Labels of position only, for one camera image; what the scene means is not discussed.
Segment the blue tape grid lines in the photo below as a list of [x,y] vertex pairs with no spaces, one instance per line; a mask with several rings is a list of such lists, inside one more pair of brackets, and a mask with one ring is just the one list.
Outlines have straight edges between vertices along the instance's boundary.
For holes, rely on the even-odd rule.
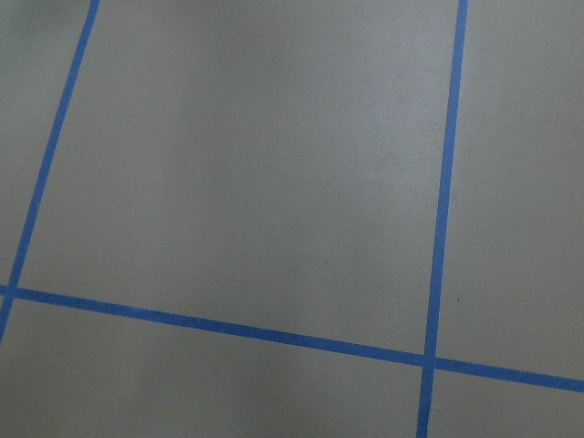
[[580,1],[1,5],[4,437],[580,437]]

